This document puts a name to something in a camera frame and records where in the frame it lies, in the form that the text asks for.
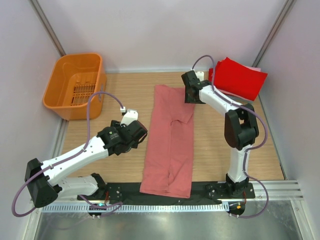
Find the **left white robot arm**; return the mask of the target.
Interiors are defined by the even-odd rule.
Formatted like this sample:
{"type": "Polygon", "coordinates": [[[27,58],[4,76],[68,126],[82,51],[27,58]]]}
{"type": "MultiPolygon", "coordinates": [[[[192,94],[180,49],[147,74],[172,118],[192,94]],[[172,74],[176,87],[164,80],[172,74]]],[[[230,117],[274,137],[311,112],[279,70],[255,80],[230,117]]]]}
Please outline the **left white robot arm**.
{"type": "Polygon", "coordinates": [[[96,136],[63,155],[40,162],[37,158],[27,163],[25,182],[36,208],[45,207],[57,199],[81,196],[89,200],[101,200],[107,185],[97,173],[69,178],[68,176],[86,165],[111,155],[136,149],[146,138],[148,130],[138,120],[121,124],[112,120],[111,125],[96,136]]]}

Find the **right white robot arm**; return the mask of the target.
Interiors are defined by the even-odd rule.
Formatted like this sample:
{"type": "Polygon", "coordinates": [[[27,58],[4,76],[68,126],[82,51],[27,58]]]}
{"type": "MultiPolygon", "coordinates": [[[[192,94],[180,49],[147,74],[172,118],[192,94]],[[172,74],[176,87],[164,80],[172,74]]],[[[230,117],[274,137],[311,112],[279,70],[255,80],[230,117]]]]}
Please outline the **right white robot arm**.
{"type": "Polygon", "coordinates": [[[199,80],[194,70],[182,74],[181,78],[185,86],[185,103],[207,104],[224,116],[224,139],[231,147],[224,190],[229,197],[237,198],[249,185],[247,160],[250,148],[259,136],[255,110],[251,104],[242,105],[227,97],[210,81],[199,80]]]}

